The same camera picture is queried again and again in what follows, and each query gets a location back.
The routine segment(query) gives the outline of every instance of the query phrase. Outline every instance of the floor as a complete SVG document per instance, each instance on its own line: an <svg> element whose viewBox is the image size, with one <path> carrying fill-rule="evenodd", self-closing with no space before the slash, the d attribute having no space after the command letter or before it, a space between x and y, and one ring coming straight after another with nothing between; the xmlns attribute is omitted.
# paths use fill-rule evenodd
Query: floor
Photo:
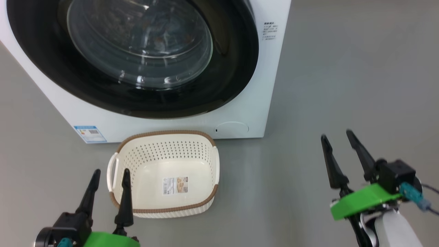
<svg viewBox="0 0 439 247"><path fill-rule="evenodd" d="M135 219L142 246L356 246L331 218L320 145L326 133L352 189L363 172L345 135L375 157L401 158L439 187L439 4L428 0L298 0L290 12L266 134L219 140L221 179L212 207L177 219ZM73 212L117 144L86 145L0 46L0 237L30 246L63 211ZM426 193L436 208L439 199ZM401 212L424 246L439 218L412 204ZM117 210L105 179L95 231L112 232Z"/></svg>

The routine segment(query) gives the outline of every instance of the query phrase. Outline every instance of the blue label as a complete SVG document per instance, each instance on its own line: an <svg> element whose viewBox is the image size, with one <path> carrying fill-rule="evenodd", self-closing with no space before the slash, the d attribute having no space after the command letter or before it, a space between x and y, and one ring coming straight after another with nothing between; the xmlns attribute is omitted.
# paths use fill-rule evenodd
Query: blue label
<svg viewBox="0 0 439 247"><path fill-rule="evenodd" d="M103 137L96 126L73 126L76 132L86 143L104 143L107 140Z"/></svg>

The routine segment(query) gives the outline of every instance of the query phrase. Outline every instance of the teal connector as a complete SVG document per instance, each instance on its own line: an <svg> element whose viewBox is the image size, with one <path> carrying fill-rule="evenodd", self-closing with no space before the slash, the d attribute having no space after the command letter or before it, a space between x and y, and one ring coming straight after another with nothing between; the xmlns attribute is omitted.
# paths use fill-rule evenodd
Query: teal connector
<svg viewBox="0 0 439 247"><path fill-rule="evenodd" d="M57 247L73 247L72 240L70 238L63 238L61 239Z"/></svg>
<svg viewBox="0 0 439 247"><path fill-rule="evenodd" d="M421 192L415 189L411 184L403 182L399 187L399 192L408 200L416 203L417 207L423 212L426 212L432 203L425 199Z"/></svg>

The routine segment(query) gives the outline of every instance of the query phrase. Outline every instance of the plastic basket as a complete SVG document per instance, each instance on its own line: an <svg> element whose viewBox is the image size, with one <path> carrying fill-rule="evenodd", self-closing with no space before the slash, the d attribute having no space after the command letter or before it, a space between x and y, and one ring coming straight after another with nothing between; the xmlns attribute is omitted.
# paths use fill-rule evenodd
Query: plastic basket
<svg viewBox="0 0 439 247"><path fill-rule="evenodd" d="M216 145L199 131L159 131L124 140L107 169L110 198L117 208L126 168L131 173L133 214L141 218L202 213L212 205L220 179Z"/></svg>

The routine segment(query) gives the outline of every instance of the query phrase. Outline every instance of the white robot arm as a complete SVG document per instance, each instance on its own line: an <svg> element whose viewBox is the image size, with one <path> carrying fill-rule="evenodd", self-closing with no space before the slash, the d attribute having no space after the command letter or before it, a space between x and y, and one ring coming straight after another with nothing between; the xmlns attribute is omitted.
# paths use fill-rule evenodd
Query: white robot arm
<svg viewBox="0 0 439 247"><path fill-rule="evenodd" d="M377 217L374 226L379 247L422 247L409 222L395 210Z"/></svg>

